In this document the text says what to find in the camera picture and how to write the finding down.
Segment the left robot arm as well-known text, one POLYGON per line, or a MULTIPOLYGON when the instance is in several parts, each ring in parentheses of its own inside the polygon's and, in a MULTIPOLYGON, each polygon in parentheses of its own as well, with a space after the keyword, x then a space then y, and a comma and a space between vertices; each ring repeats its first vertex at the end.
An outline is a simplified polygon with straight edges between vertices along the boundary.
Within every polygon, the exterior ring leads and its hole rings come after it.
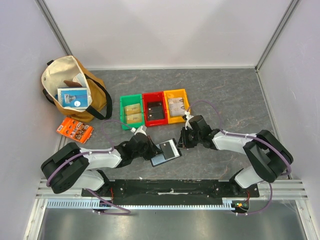
POLYGON ((61 194, 71 188, 90 189, 98 196, 106 196, 110 191, 103 168, 123 168, 136 158, 150 161, 162 154, 151 138, 137 133, 129 141, 108 149, 86 149, 74 142, 68 143, 48 158, 41 170, 46 177, 46 186, 55 194, 61 194))

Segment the black VIP card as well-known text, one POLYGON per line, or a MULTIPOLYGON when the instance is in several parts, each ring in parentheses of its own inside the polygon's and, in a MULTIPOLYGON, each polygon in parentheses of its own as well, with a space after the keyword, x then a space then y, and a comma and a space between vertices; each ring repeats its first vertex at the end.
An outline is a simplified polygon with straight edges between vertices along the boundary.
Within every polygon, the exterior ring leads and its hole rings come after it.
POLYGON ((180 153, 176 148, 176 142, 174 138, 160 143, 159 147, 162 150, 165 160, 175 159, 180 156, 180 153))

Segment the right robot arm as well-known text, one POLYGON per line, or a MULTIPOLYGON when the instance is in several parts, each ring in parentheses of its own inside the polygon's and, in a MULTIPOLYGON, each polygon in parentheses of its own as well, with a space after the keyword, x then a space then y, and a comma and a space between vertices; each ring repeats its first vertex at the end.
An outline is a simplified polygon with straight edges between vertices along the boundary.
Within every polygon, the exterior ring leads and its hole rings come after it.
POLYGON ((290 174, 294 159, 289 151, 268 130, 259 133, 239 134, 211 129, 202 115, 182 117, 178 148, 190 149, 198 144, 216 151, 231 151, 246 155, 251 166, 238 171, 229 184, 235 197, 242 196, 252 185, 262 181, 273 183, 279 176, 290 174))

